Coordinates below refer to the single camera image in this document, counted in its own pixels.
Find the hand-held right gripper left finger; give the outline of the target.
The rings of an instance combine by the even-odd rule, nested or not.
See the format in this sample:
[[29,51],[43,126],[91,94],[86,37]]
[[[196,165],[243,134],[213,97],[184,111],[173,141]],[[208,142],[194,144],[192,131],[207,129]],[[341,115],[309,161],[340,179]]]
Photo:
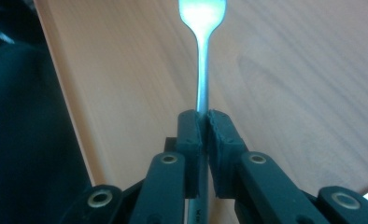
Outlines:
[[194,110],[184,111],[178,116],[176,149],[185,158],[186,197],[196,198],[199,195],[199,157],[202,149],[202,136],[198,113]]

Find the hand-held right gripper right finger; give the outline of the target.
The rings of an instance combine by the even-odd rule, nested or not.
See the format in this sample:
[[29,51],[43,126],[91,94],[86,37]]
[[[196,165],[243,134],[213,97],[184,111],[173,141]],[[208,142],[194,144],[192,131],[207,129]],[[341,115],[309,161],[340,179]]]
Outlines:
[[231,118],[218,110],[208,112],[207,149],[216,196],[234,199],[239,181],[236,166],[248,149]]

